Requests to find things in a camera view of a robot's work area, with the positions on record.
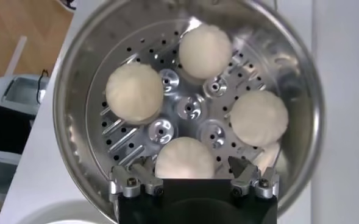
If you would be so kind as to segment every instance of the steamed bun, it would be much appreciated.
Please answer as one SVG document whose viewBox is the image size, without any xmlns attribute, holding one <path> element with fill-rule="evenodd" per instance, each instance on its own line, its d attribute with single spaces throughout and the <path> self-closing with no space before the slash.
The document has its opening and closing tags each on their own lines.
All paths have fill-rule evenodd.
<svg viewBox="0 0 359 224">
<path fill-rule="evenodd" d="M 155 165 L 155 176 L 173 179 L 207 179 L 215 174 L 209 149 L 196 139 L 182 137 L 165 145 Z"/>
<path fill-rule="evenodd" d="M 216 26 L 203 24 L 185 34 L 180 42 L 179 60 L 184 70 L 198 79 L 216 77 L 231 57 L 231 42 Z"/>
<path fill-rule="evenodd" d="M 118 117 L 130 123 L 143 122 L 163 103 L 162 80 L 149 65 L 122 65 L 108 78 L 106 100 Z"/>
<path fill-rule="evenodd" d="M 250 91 L 233 104 L 230 122 L 233 132 L 243 142 L 266 146 L 286 131 L 288 110 L 272 92 Z"/>
</svg>

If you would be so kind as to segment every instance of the metal bracket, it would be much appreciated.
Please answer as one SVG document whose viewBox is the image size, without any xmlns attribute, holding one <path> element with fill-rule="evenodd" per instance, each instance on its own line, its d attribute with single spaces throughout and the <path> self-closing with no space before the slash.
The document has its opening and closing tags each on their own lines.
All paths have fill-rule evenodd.
<svg viewBox="0 0 359 224">
<path fill-rule="evenodd" d="M 137 177 L 131 175 L 123 166 L 113 166 L 110 172 L 110 193 L 122 193 L 124 197 L 133 198 L 140 195 L 141 184 Z"/>
<path fill-rule="evenodd" d="M 255 183 L 255 194 L 259 198 L 269 199 L 279 193 L 279 175 L 271 167 L 267 167 L 263 176 Z"/>
<path fill-rule="evenodd" d="M 232 194 L 236 197 L 247 195 L 253 182 L 258 180 L 259 176 L 258 167 L 248 164 L 238 178 L 231 180 Z"/>
<path fill-rule="evenodd" d="M 145 186 L 145 192 L 152 196 L 159 196 L 163 194 L 163 180 L 154 177 L 141 164 L 131 165 L 130 171 L 139 178 L 141 183 Z"/>
</svg>

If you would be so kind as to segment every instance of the stainless steel pot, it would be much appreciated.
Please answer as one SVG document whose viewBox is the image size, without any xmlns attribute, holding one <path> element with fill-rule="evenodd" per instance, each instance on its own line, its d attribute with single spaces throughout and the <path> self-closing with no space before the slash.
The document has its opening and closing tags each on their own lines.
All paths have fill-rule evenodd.
<svg viewBox="0 0 359 224">
<path fill-rule="evenodd" d="M 177 58 L 181 37 L 200 23 L 225 30 L 235 48 L 229 67 L 206 82 L 189 79 Z M 105 102 L 109 75 L 130 61 L 151 64 L 165 86 L 162 112 L 144 126 L 118 119 Z M 273 91 L 289 111 L 281 150 L 271 155 L 281 175 L 282 214 L 313 173 L 324 126 L 317 72 L 289 25 L 257 1 L 107 1 L 75 37 L 56 80 L 54 125 L 63 160 L 84 196 L 115 222 L 108 202 L 112 165 L 156 157 L 172 138 L 191 136 L 211 147 L 217 178 L 232 177 L 230 155 L 269 157 L 240 142 L 227 118 L 236 96 L 253 89 Z"/>
</svg>

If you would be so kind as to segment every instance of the metal bolt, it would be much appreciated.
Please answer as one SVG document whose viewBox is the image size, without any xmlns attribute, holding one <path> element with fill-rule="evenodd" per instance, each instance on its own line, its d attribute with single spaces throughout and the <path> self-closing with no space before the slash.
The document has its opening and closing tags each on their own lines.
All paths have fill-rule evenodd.
<svg viewBox="0 0 359 224">
<path fill-rule="evenodd" d="M 259 180 L 259 186 L 260 187 L 269 187 L 269 181 L 266 179 L 260 179 Z"/>
<path fill-rule="evenodd" d="M 233 195 L 234 197 L 241 197 L 241 196 L 242 196 L 241 189 L 238 188 L 238 187 L 234 187 L 234 188 L 232 189 L 232 195 Z"/>
<path fill-rule="evenodd" d="M 134 177 L 131 177 L 128 180 L 126 180 L 126 185 L 128 187 L 136 186 L 136 184 L 137 184 L 137 179 Z"/>
<path fill-rule="evenodd" d="M 164 193 L 163 188 L 158 187 L 155 189 L 155 196 L 161 196 Z"/>
</svg>

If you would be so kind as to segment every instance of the steel bowl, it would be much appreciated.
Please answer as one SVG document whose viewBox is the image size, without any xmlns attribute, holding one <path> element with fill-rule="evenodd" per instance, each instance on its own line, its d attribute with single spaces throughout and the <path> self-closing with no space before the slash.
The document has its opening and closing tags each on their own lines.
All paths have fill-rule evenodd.
<svg viewBox="0 0 359 224">
<path fill-rule="evenodd" d="M 187 31 L 214 24 L 231 39 L 232 61 L 218 77 L 192 79 L 177 57 Z M 140 61 L 162 76 L 165 99 L 145 125 L 127 124 L 105 101 L 105 84 L 120 65 Z M 229 110 L 254 89 L 274 92 L 289 126 L 273 152 L 233 133 Z M 293 204 L 316 166 L 324 103 L 315 66 L 299 37 L 275 11 L 257 1 L 106 1 L 83 25 L 57 76 L 54 125 L 68 172 L 86 198 L 116 222 L 108 173 L 141 156 L 156 158 L 172 138 L 190 136 L 216 156 L 216 177 L 232 178 L 228 156 L 267 160 L 280 174 L 279 215 Z"/>
</svg>

